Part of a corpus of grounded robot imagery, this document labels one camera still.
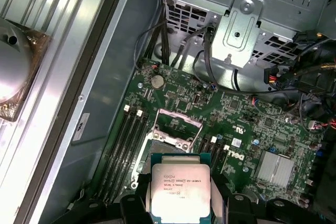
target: cable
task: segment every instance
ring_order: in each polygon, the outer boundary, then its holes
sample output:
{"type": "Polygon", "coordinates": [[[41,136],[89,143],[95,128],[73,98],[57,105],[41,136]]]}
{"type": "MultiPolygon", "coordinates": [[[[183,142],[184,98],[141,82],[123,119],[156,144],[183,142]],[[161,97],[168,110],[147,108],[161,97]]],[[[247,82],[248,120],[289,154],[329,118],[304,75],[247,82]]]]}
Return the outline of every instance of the cable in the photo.
{"type": "Polygon", "coordinates": [[[197,61],[198,61],[198,59],[199,59],[199,56],[200,56],[201,53],[203,53],[203,52],[204,52],[204,50],[201,50],[201,51],[199,51],[199,52],[197,53],[197,55],[196,55],[196,57],[195,57],[195,59],[194,59],[194,62],[193,62],[193,72],[194,72],[194,76],[195,76],[201,83],[206,84],[206,85],[208,86],[209,83],[207,83],[206,81],[202,80],[202,79],[198,76],[198,74],[197,74],[197,72],[196,72],[196,69],[195,69],[195,66],[196,66],[196,63],[197,63],[197,61]]]}
{"type": "Polygon", "coordinates": [[[205,62],[205,68],[206,72],[208,73],[211,81],[216,85],[216,88],[219,87],[219,84],[214,76],[214,73],[211,68],[211,62],[210,62],[210,57],[211,57],[211,35],[212,32],[210,29],[207,30],[207,32],[204,35],[204,62],[205,62]]]}
{"type": "Polygon", "coordinates": [[[156,24],[155,26],[149,28],[148,30],[144,31],[142,34],[140,34],[135,42],[135,46],[134,46],[134,52],[133,52],[133,60],[134,60],[134,66],[135,68],[138,70],[138,71],[143,71],[143,70],[146,70],[146,69],[150,69],[152,68],[151,66],[150,67],[147,67],[147,68],[144,68],[142,69],[141,67],[138,66],[138,60],[137,60],[137,50],[138,50],[138,45],[139,45],[139,42],[140,42],[140,39],[142,38],[142,36],[144,36],[145,34],[149,33],[150,31],[156,29],[157,27],[160,27],[164,24],[166,24],[167,20],[164,20],[158,24],[156,24]]]}
{"type": "Polygon", "coordinates": [[[256,99],[255,97],[253,97],[253,99],[252,99],[252,105],[254,106],[254,108],[255,108],[258,112],[260,112],[261,114],[263,114],[263,115],[267,115],[267,116],[270,116],[270,117],[273,117],[273,118],[276,117],[276,116],[286,115],[286,114],[288,114],[288,113],[294,111],[294,110],[296,109],[297,105],[298,105],[298,103],[296,103],[296,104],[292,105],[288,111],[283,111],[283,110],[282,110],[282,112],[279,113],[279,114],[269,114],[269,113],[267,113],[267,112],[262,111],[260,108],[258,108],[258,107],[257,107],[257,102],[259,102],[259,99],[256,99]]]}
{"type": "Polygon", "coordinates": [[[313,50],[315,47],[319,47],[321,46],[322,44],[326,43],[327,41],[329,41],[330,39],[329,38],[323,38],[323,39],[320,39],[319,41],[309,45],[308,47],[306,47],[304,50],[302,50],[299,55],[298,55],[298,61],[300,61],[300,58],[301,56],[307,54],[308,52],[310,52],[311,50],[313,50]]]}
{"type": "Polygon", "coordinates": [[[239,85],[238,85],[237,76],[238,76],[238,69],[235,69],[235,71],[233,72],[233,82],[235,83],[236,90],[240,91],[240,88],[239,88],[239,85]]]}
{"type": "Polygon", "coordinates": [[[332,69],[336,69],[336,63],[324,63],[324,64],[320,64],[320,65],[317,65],[317,66],[312,66],[312,67],[309,67],[309,68],[305,68],[305,69],[302,69],[296,73],[294,73],[294,76],[295,77],[299,77],[299,76],[303,76],[304,74],[308,74],[308,73],[311,73],[311,72],[315,72],[315,71],[318,71],[318,70],[332,70],[332,69]]]}
{"type": "MultiPolygon", "coordinates": [[[[162,9],[162,18],[165,19],[165,8],[162,9]]],[[[169,66],[169,56],[170,56],[170,50],[169,50],[169,40],[168,40],[168,27],[167,23],[162,25],[161,28],[161,49],[162,49],[162,63],[169,66]]]]}
{"type": "Polygon", "coordinates": [[[321,132],[310,132],[306,126],[304,125],[303,123],[303,119],[302,119],[302,102],[303,102],[303,96],[304,96],[304,93],[301,94],[301,97],[300,97],[300,102],[299,102],[299,114],[300,114],[300,123],[301,123],[301,126],[302,128],[304,129],[305,132],[307,132],[308,134],[312,134],[312,135],[319,135],[319,134],[323,134],[324,132],[326,132],[326,130],[328,128],[325,128],[323,131],[321,132]]]}
{"type": "Polygon", "coordinates": [[[177,54],[175,56],[175,58],[173,59],[172,63],[171,63],[171,67],[175,67],[176,63],[178,62],[178,60],[180,59],[182,53],[183,53],[183,50],[184,50],[184,47],[185,45],[188,43],[188,41],[193,38],[193,37],[196,37],[198,35],[201,35],[202,33],[204,33],[206,31],[207,27],[204,27],[190,35],[188,35],[187,37],[185,37],[185,39],[183,39],[181,41],[181,44],[180,44],[180,47],[179,47],[179,50],[177,51],[177,54]]]}

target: chipset heatsink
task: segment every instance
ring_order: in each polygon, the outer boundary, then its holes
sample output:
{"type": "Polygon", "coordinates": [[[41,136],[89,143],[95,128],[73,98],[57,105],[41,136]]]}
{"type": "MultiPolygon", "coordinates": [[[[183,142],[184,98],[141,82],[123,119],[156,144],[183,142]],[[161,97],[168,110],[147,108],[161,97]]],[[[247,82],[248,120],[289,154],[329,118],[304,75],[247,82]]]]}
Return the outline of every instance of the chipset heatsink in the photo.
{"type": "Polygon", "coordinates": [[[263,151],[255,177],[279,187],[286,187],[292,173],[294,161],[263,151]]]}

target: chip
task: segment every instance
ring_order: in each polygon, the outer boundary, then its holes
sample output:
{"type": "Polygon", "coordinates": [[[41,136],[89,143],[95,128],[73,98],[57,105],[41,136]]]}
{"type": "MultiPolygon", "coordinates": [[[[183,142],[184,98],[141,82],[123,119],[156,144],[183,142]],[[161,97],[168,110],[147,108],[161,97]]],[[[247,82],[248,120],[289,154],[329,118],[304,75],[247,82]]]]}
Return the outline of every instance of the chip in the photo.
{"type": "Polygon", "coordinates": [[[239,105],[239,102],[236,101],[236,100],[232,100],[232,102],[230,103],[230,108],[232,109],[237,109],[238,108],[238,105],[239,105]]]}
{"type": "Polygon", "coordinates": [[[264,126],[272,127],[274,120],[271,118],[266,118],[264,126]]]}

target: capacitor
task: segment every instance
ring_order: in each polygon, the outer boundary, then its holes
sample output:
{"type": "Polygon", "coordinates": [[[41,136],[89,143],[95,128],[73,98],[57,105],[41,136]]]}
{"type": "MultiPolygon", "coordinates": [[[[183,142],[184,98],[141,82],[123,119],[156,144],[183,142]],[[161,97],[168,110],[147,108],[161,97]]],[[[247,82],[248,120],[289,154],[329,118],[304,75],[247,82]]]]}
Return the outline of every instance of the capacitor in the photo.
{"type": "Polygon", "coordinates": [[[302,200],[304,203],[309,204],[310,200],[303,194],[300,195],[300,200],[302,200]]]}
{"type": "Polygon", "coordinates": [[[252,141],[252,143],[253,143],[254,145],[259,145],[260,141],[259,141],[259,139],[254,139],[254,140],[252,141]]]}
{"type": "Polygon", "coordinates": [[[286,121],[286,123],[290,123],[290,124],[299,124],[300,123],[299,119],[294,119],[294,118],[286,118],[285,121],[286,121]]]}
{"type": "Polygon", "coordinates": [[[305,203],[303,200],[299,200],[299,206],[303,207],[303,208],[308,208],[309,205],[307,203],[305,203]]]}
{"type": "Polygon", "coordinates": [[[322,147],[322,144],[319,144],[317,142],[312,142],[308,145],[308,148],[312,151],[318,151],[322,147]]]}

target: dimm slot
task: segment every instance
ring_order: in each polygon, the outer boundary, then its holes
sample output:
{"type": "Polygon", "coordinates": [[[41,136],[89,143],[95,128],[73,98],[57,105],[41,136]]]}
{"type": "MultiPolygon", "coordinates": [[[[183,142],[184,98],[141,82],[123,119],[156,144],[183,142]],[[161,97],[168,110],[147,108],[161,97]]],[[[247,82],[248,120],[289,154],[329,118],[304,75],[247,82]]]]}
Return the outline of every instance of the dimm slot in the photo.
{"type": "Polygon", "coordinates": [[[110,202],[109,203],[112,203],[114,201],[114,199],[118,195],[120,195],[120,193],[121,193],[123,182],[126,180],[126,177],[128,175],[128,171],[131,168],[131,165],[132,165],[135,153],[136,153],[138,147],[140,145],[142,145],[142,141],[141,140],[143,140],[143,135],[146,132],[146,127],[145,126],[146,126],[146,123],[147,123],[147,119],[148,118],[145,118],[145,117],[142,118],[141,125],[139,127],[139,130],[136,133],[136,137],[134,138],[135,139],[135,143],[137,144],[137,146],[135,148],[133,148],[132,151],[131,151],[131,153],[130,153],[130,157],[128,158],[128,162],[127,162],[126,168],[123,170],[123,175],[122,176],[118,176],[118,178],[121,177],[121,179],[119,181],[119,186],[118,186],[117,190],[115,190],[113,192],[112,196],[110,197],[110,202]]]}
{"type": "Polygon", "coordinates": [[[119,172],[120,172],[123,164],[125,162],[127,162],[126,157],[127,157],[128,153],[130,151],[130,148],[133,144],[133,139],[134,139],[135,133],[138,129],[139,123],[140,123],[140,117],[136,116],[134,121],[133,121],[133,124],[131,125],[131,128],[129,129],[129,134],[125,138],[124,145],[123,145],[124,148],[119,155],[119,157],[120,156],[121,157],[118,158],[115,166],[113,167],[113,171],[111,172],[111,175],[109,177],[109,183],[108,183],[106,194],[104,196],[103,201],[108,201],[109,200],[109,196],[114,189],[114,185],[115,185],[116,180],[118,179],[119,172]]]}
{"type": "Polygon", "coordinates": [[[101,197],[101,195],[102,195],[102,193],[105,189],[105,186],[106,186],[106,183],[108,182],[108,177],[110,175],[111,169],[116,162],[116,157],[118,156],[118,153],[119,153],[120,149],[122,149],[122,147],[123,147],[122,140],[124,139],[125,135],[127,134],[128,129],[129,129],[129,124],[133,121],[134,116],[135,116],[135,114],[133,112],[131,112],[128,115],[128,117],[126,119],[126,122],[125,122],[124,126],[122,127],[121,132],[119,132],[120,134],[118,134],[117,137],[114,140],[114,142],[116,144],[113,146],[113,152],[111,153],[111,155],[109,157],[107,170],[106,170],[106,172],[103,176],[102,185],[101,185],[100,190],[98,192],[98,198],[101,197]]]}

